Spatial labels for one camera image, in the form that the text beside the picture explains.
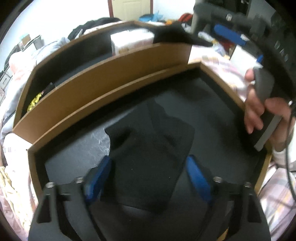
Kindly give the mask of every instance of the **black cable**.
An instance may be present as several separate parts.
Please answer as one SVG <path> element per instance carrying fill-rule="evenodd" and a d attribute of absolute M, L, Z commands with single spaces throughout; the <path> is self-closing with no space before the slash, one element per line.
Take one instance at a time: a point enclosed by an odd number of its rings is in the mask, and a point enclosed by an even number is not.
<path fill-rule="evenodd" d="M 293 197 L 293 199 L 294 199 L 294 201 L 296 203 L 296 194 L 295 194 L 294 187 L 293 187 L 291 177 L 290 177 L 290 167 L 289 167 L 289 160 L 288 160 L 290 128 L 291 128 L 292 118 L 293 118 L 293 116 L 295 115 L 295 112 L 296 112 L 296 102 L 295 101 L 292 102 L 291 109 L 292 109 L 292 112 L 291 112 L 290 119 L 289 119 L 289 122 L 288 122 L 287 137 L 286 137 L 286 143 L 285 143 L 285 146 L 286 146 L 285 161 L 286 161 L 286 170 L 287 170 L 287 177 L 288 177 L 288 183 L 289 183 L 290 191 L 291 191 L 292 197 Z"/>

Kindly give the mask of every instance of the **cardboard box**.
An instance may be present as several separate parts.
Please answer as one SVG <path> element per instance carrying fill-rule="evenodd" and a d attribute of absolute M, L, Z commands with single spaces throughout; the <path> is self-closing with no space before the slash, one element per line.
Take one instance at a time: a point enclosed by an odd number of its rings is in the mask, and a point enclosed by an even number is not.
<path fill-rule="evenodd" d="M 35 154 L 47 145 L 51 140 L 53 140 L 56 136 L 60 133 L 65 131 L 68 127 L 72 126 L 73 124 L 77 123 L 79 120 L 85 118 L 92 112 L 96 111 L 97 109 L 125 96 L 129 93 L 135 92 L 136 90 L 157 82 L 161 79 L 165 79 L 167 77 L 173 76 L 177 73 L 184 72 L 189 69 L 193 68 L 200 68 L 202 72 L 206 75 L 210 76 L 219 86 L 220 88 L 227 93 L 227 95 L 232 99 L 234 103 L 236 103 L 240 108 L 244 108 L 244 103 L 240 100 L 240 98 L 232 91 L 232 89 L 222 80 L 220 79 L 211 69 L 203 65 L 202 63 L 193 63 L 193 64 L 180 64 L 178 66 L 174 66 L 171 68 L 163 69 L 151 74 L 148 74 L 144 77 L 138 78 L 136 80 L 127 82 L 121 86 L 112 89 L 111 91 L 107 92 L 106 94 L 94 99 L 93 101 L 87 103 L 86 105 L 82 106 L 81 108 L 77 109 L 59 123 L 54 125 L 50 130 L 48 130 L 44 135 L 42 135 L 28 150 L 28 157 L 29 157 L 29 167 L 30 167 L 30 174 L 32 178 L 32 183 L 34 189 L 36 191 L 37 197 L 41 197 L 42 195 L 42 188 L 45 183 L 48 181 L 46 180 L 46 173 L 44 172 L 37 172 L 37 160 L 35 159 Z M 265 157 L 264 163 L 260 165 L 260 175 L 257 179 L 255 190 L 258 192 L 264 176 L 266 174 L 269 162 L 271 159 L 271 150 L 268 150 L 267 155 Z"/>
<path fill-rule="evenodd" d="M 148 74 L 188 63 L 191 45 L 155 44 L 135 49 L 76 73 L 26 112 L 29 103 L 50 82 L 86 62 L 91 63 L 99 55 L 112 52 L 110 33 L 143 26 L 147 25 L 124 22 L 100 29 L 70 42 L 38 64 L 19 99 L 13 132 L 34 143 L 62 119 L 108 91 Z"/>

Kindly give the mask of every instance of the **door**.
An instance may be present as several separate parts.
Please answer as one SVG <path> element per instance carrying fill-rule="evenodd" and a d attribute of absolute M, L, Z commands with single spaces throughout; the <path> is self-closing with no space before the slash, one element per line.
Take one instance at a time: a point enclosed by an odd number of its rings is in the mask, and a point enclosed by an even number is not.
<path fill-rule="evenodd" d="M 150 13 L 150 0 L 112 0 L 113 15 L 121 20 L 138 20 Z"/>

